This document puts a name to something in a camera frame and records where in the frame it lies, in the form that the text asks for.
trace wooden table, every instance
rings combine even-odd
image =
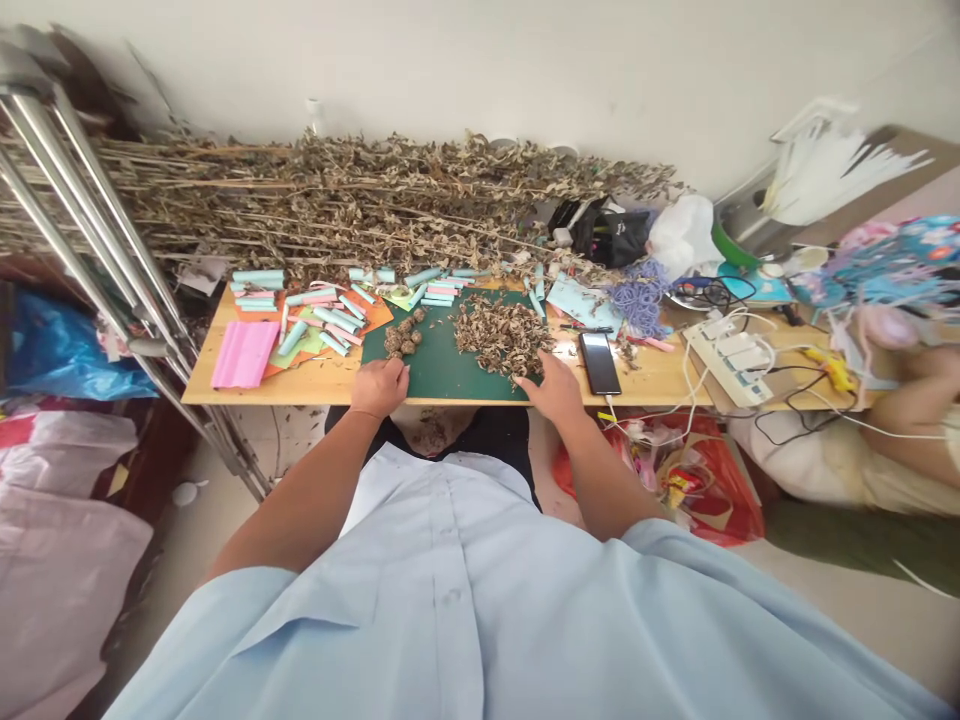
[[[299,367],[287,370],[264,380],[251,390],[227,388],[214,390],[210,387],[213,368],[220,353],[227,323],[241,319],[238,316],[233,296],[225,292],[213,317],[200,358],[183,394],[187,404],[203,405],[348,405],[353,376],[360,368],[361,353],[353,350],[346,358],[339,355],[322,360],[310,360]],[[557,338],[555,355],[573,368],[580,381],[584,403],[603,405],[603,401],[590,394],[586,373],[576,352],[577,339],[574,333],[561,329],[564,320],[551,317],[550,326]],[[636,363],[639,370],[631,370],[615,353],[617,374],[623,394],[613,398],[615,405],[677,405],[689,404],[687,384],[681,369],[683,346],[677,338],[670,338],[677,345],[673,353],[665,353],[649,347],[637,348]],[[695,383],[697,375],[690,369]],[[477,405],[477,400],[452,400],[449,398],[411,398],[414,405]],[[497,401],[496,405],[529,405],[527,400]],[[697,405],[712,405],[710,395],[704,388],[697,393]]]
[[[550,326],[557,338],[557,347],[554,354],[569,365],[580,382],[581,392],[585,405],[603,405],[595,395],[590,394],[587,385],[586,372],[583,369],[579,354],[577,354],[576,335],[563,330],[559,326],[563,319],[551,314]],[[677,328],[703,320],[703,315],[679,309],[668,310],[667,320]],[[764,314],[777,324],[777,329],[767,340],[774,347],[790,347],[794,345],[826,346],[827,335],[809,326],[790,327],[781,316]],[[214,390],[210,387],[213,368],[227,323],[241,319],[238,315],[233,296],[225,292],[220,299],[217,312],[213,317],[206,341],[200,351],[200,358],[190,377],[183,394],[183,401],[187,404],[203,405],[348,405],[350,390],[353,386],[353,377],[360,367],[361,352],[353,350],[346,358],[339,355],[321,360],[310,360],[299,367],[287,370],[264,380],[263,384],[251,390],[229,388]],[[750,330],[761,332],[759,320],[753,320]],[[623,394],[614,396],[614,405],[645,405],[666,406],[690,405],[690,393],[683,372],[683,344],[674,335],[669,341],[677,346],[673,353],[666,353],[651,347],[637,348],[636,364],[638,370],[630,369],[623,359],[615,353],[617,374],[620,378],[620,387]],[[778,365],[801,365],[813,367],[813,363],[800,354],[799,351],[783,353],[778,359]],[[696,385],[700,377],[700,368],[693,362],[688,364],[687,374],[691,382]],[[778,384],[784,387],[796,388],[806,384],[816,373],[813,370],[784,371],[778,378]],[[837,393],[830,383],[824,379],[814,386],[814,389],[838,408],[850,405],[849,395]],[[411,398],[412,405],[476,405],[477,400],[455,400],[450,398]],[[496,405],[529,405],[526,400],[501,400],[486,404]],[[698,406],[724,407],[724,396],[718,392],[718,386],[708,379],[696,393]],[[793,400],[799,409],[825,409],[826,405],[814,395],[804,393]],[[771,404],[765,409],[783,409],[782,403]]]

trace phone screen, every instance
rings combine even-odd
[[[587,380],[594,395],[619,395],[620,381],[610,343],[603,333],[580,333],[580,350],[587,364]]]

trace hand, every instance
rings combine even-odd
[[[941,377],[960,381],[960,347],[941,345],[922,350],[906,358],[903,363],[909,377]]]
[[[533,406],[557,427],[580,416],[586,417],[580,383],[573,371],[550,353],[539,350],[537,354],[543,362],[540,387],[527,378],[514,377],[513,381],[523,388]]]
[[[374,360],[362,366],[353,382],[350,409],[383,420],[407,398],[410,366],[402,360]]]

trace yellow plug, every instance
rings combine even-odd
[[[854,392],[857,389],[847,372],[847,363],[839,355],[827,355],[819,348],[804,348],[803,354],[823,368],[837,392]]]

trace purple yarn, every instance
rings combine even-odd
[[[669,334],[660,323],[660,300],[670,289],[666,268],[653,258],[624,270],[629,280],[607,288],[607,294],[634,332],[663,340]]]

